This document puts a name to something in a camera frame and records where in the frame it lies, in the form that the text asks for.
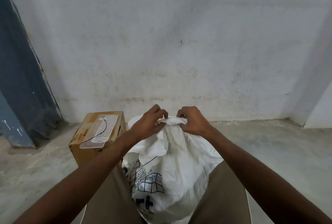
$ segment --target leg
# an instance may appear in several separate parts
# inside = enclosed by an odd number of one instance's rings
[[[225,161],[211,172],[189,223],[251,224],[245,189]]]
[[[129,182],[119,165],[87,204],[81,224],[89,223],[142,223],[131,198]]]

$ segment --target person's right arm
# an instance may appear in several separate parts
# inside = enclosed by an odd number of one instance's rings
[[[200,135],[212,144],[274,223],[332,223],[282,177],[210,125],[198,108],[183,107],[177,117],[188,120],[180,125],[184,132]]]

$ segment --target gray floor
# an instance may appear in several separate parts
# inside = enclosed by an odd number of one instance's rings
[[[0,137],[0,223],[12,223],[77,167],[68,144],[78,126],[37,151],[13,150]],[[332,217],[332,129],[302,129],[283,120],[214,126]],[[249,203],[253,223],[272,223],[252,198]]]

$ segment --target box top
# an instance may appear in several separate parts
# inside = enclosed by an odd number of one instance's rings
[[[120,129],[121,119],[123,117],[123,111],[107,111],[107,112],[95,112],[95,113],[88,113],[84,119],[84,121],[81,124],[81,127],[77,130],[75,135],[73,136],[72,140],[70,141],[69,146],[72,145],[80,145],[84,139],[85,136],[88,134],[89,130],[99,117],[99,115],[118,115],[118,119],[114,125],[114,128],[112,130],[112,133],[108,139],[108,141],[115,141],[115,139],[118,137],[118,132]]]

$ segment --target white sack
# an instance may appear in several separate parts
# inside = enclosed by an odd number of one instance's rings
[[[132,118],[128,127],[142,116]],[[203,196],[210,172],[222,162],[201,136],[184,133],[184,118],[161,119],[158,133],[137,143],[124,156],[122,167],[131,183],[131,196],[150,223],[188,223]]]

